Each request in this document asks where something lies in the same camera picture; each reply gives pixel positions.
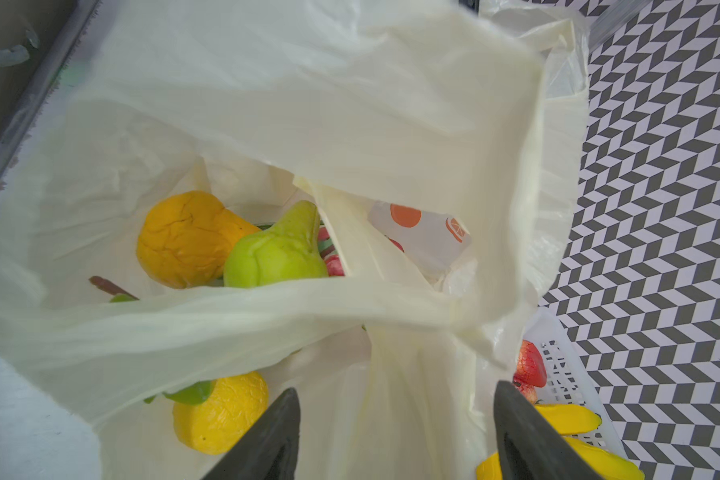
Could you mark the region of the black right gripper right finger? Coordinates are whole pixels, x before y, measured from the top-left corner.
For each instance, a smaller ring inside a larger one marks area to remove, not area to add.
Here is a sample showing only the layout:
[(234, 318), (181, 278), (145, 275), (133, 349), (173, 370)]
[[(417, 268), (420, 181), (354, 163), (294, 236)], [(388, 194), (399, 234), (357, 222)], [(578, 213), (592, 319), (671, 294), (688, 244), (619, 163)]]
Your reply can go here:
[(508, 381), (496, 384), (493, 418), (505, 479), (601, 479)]

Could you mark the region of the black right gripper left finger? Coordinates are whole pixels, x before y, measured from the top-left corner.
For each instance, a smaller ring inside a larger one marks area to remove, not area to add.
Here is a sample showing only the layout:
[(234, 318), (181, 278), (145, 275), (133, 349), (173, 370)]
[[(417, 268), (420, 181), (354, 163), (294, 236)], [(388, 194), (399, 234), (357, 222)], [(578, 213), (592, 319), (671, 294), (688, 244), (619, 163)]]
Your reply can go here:
[(203, 480), (294, 480), (300, 421), (297, 391), (288, 388)]

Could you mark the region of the yellow lemon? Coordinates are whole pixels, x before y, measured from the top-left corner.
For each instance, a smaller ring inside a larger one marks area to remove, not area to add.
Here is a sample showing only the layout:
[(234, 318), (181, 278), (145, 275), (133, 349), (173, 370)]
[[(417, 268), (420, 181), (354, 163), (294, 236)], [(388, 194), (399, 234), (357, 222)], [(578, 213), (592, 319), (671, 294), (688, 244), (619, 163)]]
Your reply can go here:
[(268, 385), (258, 372), (220, 378), (205, 402), (174, 404), (174, 432), (185, 446), (220, 455), (243, 437), (268, 405)]

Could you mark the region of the green pear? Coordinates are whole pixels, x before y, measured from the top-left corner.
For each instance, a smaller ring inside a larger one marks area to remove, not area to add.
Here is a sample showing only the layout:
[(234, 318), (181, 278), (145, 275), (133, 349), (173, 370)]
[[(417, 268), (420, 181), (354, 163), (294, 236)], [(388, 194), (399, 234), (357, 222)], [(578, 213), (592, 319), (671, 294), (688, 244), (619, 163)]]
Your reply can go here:
[(326, 278), (327, 267), (318, 250), (319, 228), (317, 206), (306, 200), (295, 203), (270, 228), (236, 243), (224, 264), (224, 285), (255, 288)]

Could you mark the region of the orange fruit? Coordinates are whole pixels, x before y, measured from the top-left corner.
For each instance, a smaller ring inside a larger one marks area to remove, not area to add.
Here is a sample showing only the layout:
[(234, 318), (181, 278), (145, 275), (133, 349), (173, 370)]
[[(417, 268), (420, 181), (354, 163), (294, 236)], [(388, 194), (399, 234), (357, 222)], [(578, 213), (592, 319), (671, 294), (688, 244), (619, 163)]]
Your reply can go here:
[(149, 211), (136, 256), (144, 272), (166, 287), (205, 286), (223, 275), (233, 247), (259, 231), (216, 196), (189, 191), (168, 197)]

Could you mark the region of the yellow plastic bag orange print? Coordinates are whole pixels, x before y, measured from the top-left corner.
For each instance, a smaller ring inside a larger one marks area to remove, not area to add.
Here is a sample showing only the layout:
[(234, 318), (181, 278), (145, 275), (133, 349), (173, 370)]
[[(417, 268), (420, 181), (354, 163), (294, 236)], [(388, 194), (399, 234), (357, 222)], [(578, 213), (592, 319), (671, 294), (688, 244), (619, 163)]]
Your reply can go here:
[[(0, 192), (0, 356), (79, 416), (60, 479), (198, 479), (162, 392), (259, 371), (302, 405), (300, 479), (471, 479), (557, 276), (589, 24), (526, 1), (121, 1)], [(317, 205), (341, 278), (171, 290), (149, 209)]]

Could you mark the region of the red dragon fruit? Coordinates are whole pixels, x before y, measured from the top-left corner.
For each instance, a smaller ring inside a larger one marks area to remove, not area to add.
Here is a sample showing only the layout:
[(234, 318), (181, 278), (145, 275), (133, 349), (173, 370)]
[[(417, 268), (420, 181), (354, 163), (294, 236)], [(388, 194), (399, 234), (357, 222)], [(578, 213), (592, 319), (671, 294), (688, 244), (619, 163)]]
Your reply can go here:
[(330, 277), (344, 276), (345, 272), (340, 255), (333, 244), (328, 229), (324, 225), (319, 228), (317, 243), (319, 254), (326, 265), (328, 275)]

